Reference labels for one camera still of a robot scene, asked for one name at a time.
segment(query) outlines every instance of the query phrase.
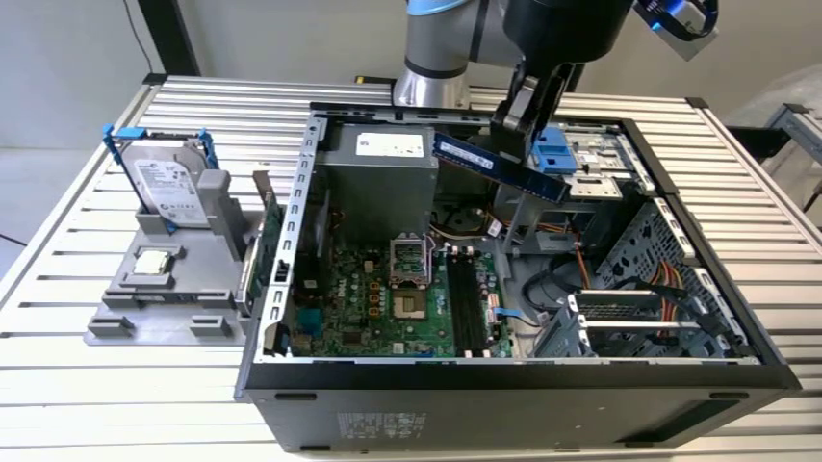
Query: gray floor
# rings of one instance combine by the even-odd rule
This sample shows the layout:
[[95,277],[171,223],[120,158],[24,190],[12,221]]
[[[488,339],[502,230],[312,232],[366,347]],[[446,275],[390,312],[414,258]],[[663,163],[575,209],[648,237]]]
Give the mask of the gray floor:
[[[0,147],[0,234],[28,242],[91,152]],[[0,278],[23,247],[0,239]]]

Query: metal rack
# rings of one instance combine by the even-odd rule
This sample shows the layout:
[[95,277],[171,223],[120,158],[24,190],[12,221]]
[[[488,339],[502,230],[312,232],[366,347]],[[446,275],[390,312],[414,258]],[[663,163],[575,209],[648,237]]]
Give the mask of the metal rack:
[[[503,91],[476,89],[475,109]],[[169,77],[140,88],[117,125],[167,132],[208,127],[231,192],[262,209],[252,172],[268,169],[286,203],[310,101],[388,104],[384,85],[323,86]],[[793,364],[805,392],[678,449],[519,454],[587,460],[699,462],[814,460],[822,456],[822,238],[709,109],[682,98],[568,94],[568,116],[632,118],[741,292]],[[99,147],[0,282],[0,447],[32,455],[235,457],[280,453],[258,411],[232,402],[242,348],[91,347],[83,332],[136,229],[136,197]],[[442,454],[352,455],[435,460]]]

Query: cable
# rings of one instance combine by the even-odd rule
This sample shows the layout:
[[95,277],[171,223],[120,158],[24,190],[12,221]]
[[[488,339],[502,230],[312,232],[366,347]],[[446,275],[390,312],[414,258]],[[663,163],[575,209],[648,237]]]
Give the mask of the cable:
[[586,270],[586,262],[582,260],[582,243],[579,241],[579,233],[576,233],[576,242],[574,243],[574,251],[576,253],[576,264],[579,265],[579,273],[582,274],[582,287],[583,289],[591,289],[591,279],[588,278],[588,271]]
[[[674,265],[670,266],[670,270],[673,271],[674,276],[677,277],[677,288],[678,289],[685,289],[685,284],[682,283],[682,276],[679,275],[679,271],[677,270]],[[677,321],[677,305],[674,305],[671,307],[671,310],[670,310],[670,320],[671,321]]]
[[536,324],[535,322],[531,322],[528,320],[526,320],[526,318],[520,318],[519,316],[510,316],[508,317],[511,320],[516,320],[519,321],[522,324],[534,327],[536,329],[542,328],[542,325]]
[[145,64],[149,65],[149,73],[153,74],[155,67],[152,66],[152,60],[149,60],[149,54],[145,52],[143,41],[140,40],[140,36],[137,36],[137,29],[133,27],[133,19],[131,17],[131,9],[128,8],[128,0],[123,0],[123,5],[125,6],[125,15],[128,16],[128,25],[131,26],[131,33],[133,34],[133,39],[137,40],[137,45],[140,46],[140,51],[143,52],[143,57],[145,58]]
[[23,245],[23,246],[28,245],[28,243],[25,243],[23,241],[19,241],[15,238],[8,237],[5,234],[0,234],[0,239],[5,239],[9,243],[13,243],[13,244],[17,244],[17,245]]
[[439,229],[436,225],[434,225],[434,223],[428,224],[428,228],[431,228],[431,231],[439,234],[443,238],[447,238],[452,241],[468,241],[471,239],[479,239],[479,238],[486,237],[484,234],[464,234],[464,235],[454,234],[450,231],[443,231],[442,229]]
[[807,200],[807,203],[805,204],[802,211],[805,213],[807,213],[807,211],[810,210],[810,207],[813,207],[814,202],[817,201],[817,199],[819,198],[819,192],[815,192],[813,194],[813,196],[810,197],[810,199]]

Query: blue latch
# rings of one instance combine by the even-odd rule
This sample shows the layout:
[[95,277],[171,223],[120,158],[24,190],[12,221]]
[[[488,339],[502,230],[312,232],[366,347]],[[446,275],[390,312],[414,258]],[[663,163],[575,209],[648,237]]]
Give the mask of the blue latch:
[[578,165],[567,147],[566,133],[558,127],[544,127],[531,148],[536,168],[548,175],[571,174]]
[[208,133],[203,128],[196,134],[196,137],[200,141],[203,141],[203,147],[205,148],[205,163],[208,164],[208,168],[220,168],[217,154],[215,154],[215,140],[211,138],[211,133]]

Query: black cable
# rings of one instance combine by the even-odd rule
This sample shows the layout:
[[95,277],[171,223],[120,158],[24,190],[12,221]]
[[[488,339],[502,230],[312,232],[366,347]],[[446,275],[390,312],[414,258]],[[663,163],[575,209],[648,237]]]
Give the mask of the black cable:
[[542,328],[542,325],[536,324],[535,322],[528,321],[524,318],[520,318],[519,316],[508,316],[507,318],[514,319],[519,321],[522,324],[528,325],[530,327],[535,327],[536,329]]
[[568,284],[567,282],[564,282],[562,279],[559,279],[559,277],[555,276],[554,271],[556,271],[556,269],[575,261],[575,255],[558,255],[556,257],[554,257],[551,259],[551,263],[548,264],[548,268],[543,269],[540,272],[535,273],[528,280],[526,280],[526,283],[523,284],[523,287],[520,288],[520,297],[523,298],[523,300],[526,301],[526,304],[536,311],[542,311],[544,313],[548,314],[555,314],[559,309],[559,302],[556,301],[555,298],[552,298],[551,296],[548,296],[548,298],[558,303],[558,306],[547,306],[547,305],[540,305],[539,303],[534,302],[531,299],[531,288],[532,286],[535,286],[538,283],[540,283],[546,278],[556,285],[556,287],[559,287],[567,294],[572,294],[574,292],[576,292],[578,290],[580,290],[582,288],[579,286],[574,286],[572,284]]
[[28,243],[25,243],[25,242],[23,242],[23,241],[19,241],[19,240],[17,240],[17,239],[15,239],[15,238],[8,237],[5,234],[0,234],[0,239],[5,239],[9,243],[15,243],[15,244],[17,244],[17,245],[23,245],[23,246],[27,246],[27,245],[28,245]]
[[819,192],[815,192],[813,194],[813,196],[810,197],[810,199],[807,200],[807,203],[805,204],[802,211],[805,213],[807,213],[807,211],[810,210],[810,207],[813,207],[813,203],[817,201],[817,199],[819,198]]
[[149,73],[155,73],[155,67],[152,66],[152,60],[149,60],[149,54],[145,52],[143,41],[140,40],[140,36],[137,36],[137,30],[133,27],[133,19],[131,18],[131,9],[128,8],[128,0],[123,0],[123,5],[125,6],[125,15],[128,16],[128,25],[131,26],[131,32],[133,34],[133,39],[137,40],[140,51],[143,52],[143,56],[145,57],[145,63],[149,65]]

